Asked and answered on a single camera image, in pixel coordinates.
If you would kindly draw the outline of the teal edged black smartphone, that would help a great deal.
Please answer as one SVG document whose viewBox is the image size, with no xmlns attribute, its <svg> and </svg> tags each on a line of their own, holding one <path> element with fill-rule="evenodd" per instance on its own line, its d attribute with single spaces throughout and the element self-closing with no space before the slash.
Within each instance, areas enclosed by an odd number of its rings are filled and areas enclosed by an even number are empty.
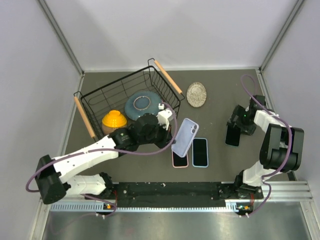
<svg viewBox="0 0 320 240">
<path fill-rule="evenodd" d="M 227 126 L 225 144 L 232 147 L 238 147 L 240 144 L 241 129 L 237 126 Z"/>
</svg>

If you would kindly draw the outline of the lilac phone case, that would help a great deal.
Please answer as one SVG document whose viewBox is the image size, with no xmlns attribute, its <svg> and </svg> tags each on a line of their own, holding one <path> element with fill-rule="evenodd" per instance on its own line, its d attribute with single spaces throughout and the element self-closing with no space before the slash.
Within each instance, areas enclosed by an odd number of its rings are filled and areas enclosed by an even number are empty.
<svg viewBox="0 0 320 240">
<path fill-rule="evenodd" d="M 174 143 L 171 145 L 171 150 L 180 158 L 184 158 L 199 129 L 198 123 L 189 118 L 185 118 L 176 134 Z"/>
</svg>

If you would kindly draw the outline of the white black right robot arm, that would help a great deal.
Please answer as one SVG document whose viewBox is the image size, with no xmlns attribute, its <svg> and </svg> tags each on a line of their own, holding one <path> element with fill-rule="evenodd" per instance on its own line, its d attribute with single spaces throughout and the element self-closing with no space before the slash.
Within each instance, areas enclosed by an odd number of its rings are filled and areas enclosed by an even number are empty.
<svg viewBox="0 0 320 240">
<path fill-rule="evenodd" d="M 235 177 L 232 190 L 237 197 L 252 196 L 266 180 L 300 167 L 304 130 L 284 123 L 267 109 L 264 96 L 251 97 L 248 107 L 236 105 L 226 126 L 225 143 L 233 147 L 239 146 L 241 135 L 251 136 L 257 128 L 265 133 L 258 161 Z"/>
</svg>

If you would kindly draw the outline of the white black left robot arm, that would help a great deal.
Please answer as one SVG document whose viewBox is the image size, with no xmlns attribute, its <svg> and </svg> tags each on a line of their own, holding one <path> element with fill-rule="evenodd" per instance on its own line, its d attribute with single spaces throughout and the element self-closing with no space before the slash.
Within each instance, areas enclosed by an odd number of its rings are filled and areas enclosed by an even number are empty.
<svg viewBox="0 0 320 240">
<path fill-rule="evenodd" d="M 109 198 L 114 187 L 107 173 L 92 176 L 81 176 L 80 173 L 123 155 L 138 156 L 137 150 L 142 145 L 154 144 L 163 151 L 173 143 L 170 120 L 175 119 L 175 113 L 169 109 L 157 115 L 146 113 L 130 126 L 118 128 L 78 151 L 56 158 L 41 157 L 33 179 L 43 203 L 53 204 L 70 195 Z"/>
</svg>

